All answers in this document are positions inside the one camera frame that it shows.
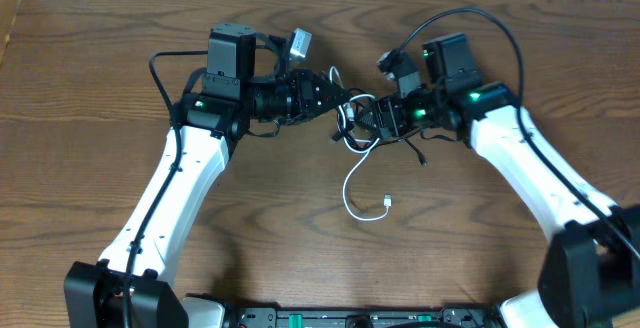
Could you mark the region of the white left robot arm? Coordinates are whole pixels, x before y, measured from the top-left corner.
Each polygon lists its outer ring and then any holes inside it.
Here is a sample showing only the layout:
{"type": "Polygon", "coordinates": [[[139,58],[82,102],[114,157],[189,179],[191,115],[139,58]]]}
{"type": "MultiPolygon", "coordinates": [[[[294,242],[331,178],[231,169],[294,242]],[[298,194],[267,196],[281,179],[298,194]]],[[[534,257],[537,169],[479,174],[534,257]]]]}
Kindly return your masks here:
{"type": "Polygon", "coordinates": [[[173,291],[183,246],[203,200],[253,120],[299,125],[349,99],[309,69],[311,33],[265,35],[236,23],[211,28],[207,62],[181,98],[165,102],[171,128],[162,158],[133,213],[94,264],[64,280],[73,327],[225,327],[222,304],[173,291]]]}

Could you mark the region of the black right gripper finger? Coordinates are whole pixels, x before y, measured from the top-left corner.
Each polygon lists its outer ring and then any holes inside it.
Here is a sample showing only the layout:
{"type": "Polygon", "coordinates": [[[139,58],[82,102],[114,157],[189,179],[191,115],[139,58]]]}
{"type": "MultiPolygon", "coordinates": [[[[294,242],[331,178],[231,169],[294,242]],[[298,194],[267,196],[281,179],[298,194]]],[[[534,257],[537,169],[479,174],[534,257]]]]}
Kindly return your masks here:
{"type": "Polygon", "coordinates": [[[377,113],[363,112],[355,117],[354,123],[371,133],[375,138],[388,140],[390,138],[389,127],[384,123],[377,113]]]}
{"type": "Polygon", "coordinates": [[[384,123],[387,115],[387,101],[378,99],[371,101],[355,118],[357,123],[384,123]]]}

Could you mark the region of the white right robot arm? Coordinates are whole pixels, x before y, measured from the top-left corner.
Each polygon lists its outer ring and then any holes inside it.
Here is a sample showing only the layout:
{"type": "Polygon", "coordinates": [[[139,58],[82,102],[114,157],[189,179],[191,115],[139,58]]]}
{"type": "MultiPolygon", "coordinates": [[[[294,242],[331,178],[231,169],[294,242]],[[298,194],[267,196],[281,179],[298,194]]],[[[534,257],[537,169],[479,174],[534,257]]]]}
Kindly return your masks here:
{"type": "Polygon", "coordinates": [[[427,128],[455,133],[530,210],[549,248],[534,290],[500,304],[506,327],[596,327],[639,306],[639,209],[623,209],[548,143],[502,82],[486,83],[464,34],[422,46],[429,73],[400,49],[380,71],[396,93],[373,101],[357,126],[389,141],[427,128]]]}

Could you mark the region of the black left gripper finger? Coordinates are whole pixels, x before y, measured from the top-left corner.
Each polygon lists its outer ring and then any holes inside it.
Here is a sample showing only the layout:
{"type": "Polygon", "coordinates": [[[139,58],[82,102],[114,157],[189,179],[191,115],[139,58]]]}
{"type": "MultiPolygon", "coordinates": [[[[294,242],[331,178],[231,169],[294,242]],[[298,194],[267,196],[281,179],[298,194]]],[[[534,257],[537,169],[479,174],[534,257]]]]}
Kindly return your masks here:
{"type": "Polygon", "coordinates": [[[352,97],[348,90],[337,83],[330,82],[323,74],[314,75],[314,89],[318,100],[322,103],[346,103],[352,97]]]}
{"type": "Polygon", "coordinates": [[[351,94],[349,92],[329,93],[320,95],[318,98],[313,98],[309,106],[309,117],[314,119],[331,110],[337,109],[350,99],[351,94]]]}

